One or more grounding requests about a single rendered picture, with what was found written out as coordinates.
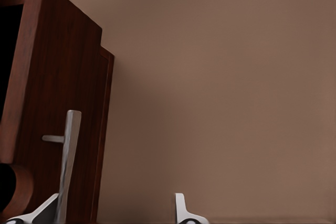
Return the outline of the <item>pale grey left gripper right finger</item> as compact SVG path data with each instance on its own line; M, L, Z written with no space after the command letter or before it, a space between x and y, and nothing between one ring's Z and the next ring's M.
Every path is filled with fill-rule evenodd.
M209 224L202 216L190 213L183 193L175 193L176 224Z

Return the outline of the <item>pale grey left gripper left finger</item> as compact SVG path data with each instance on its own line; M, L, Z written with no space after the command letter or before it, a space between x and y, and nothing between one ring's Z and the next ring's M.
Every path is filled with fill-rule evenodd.
M33 212L12 217L5 224L54 224L58 195L53 194Z

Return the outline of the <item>round brown wooden object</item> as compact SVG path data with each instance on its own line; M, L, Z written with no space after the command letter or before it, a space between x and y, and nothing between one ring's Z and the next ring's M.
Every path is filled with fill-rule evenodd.
M0 221L23 214L33 190L30 171L19 165L0 163Z

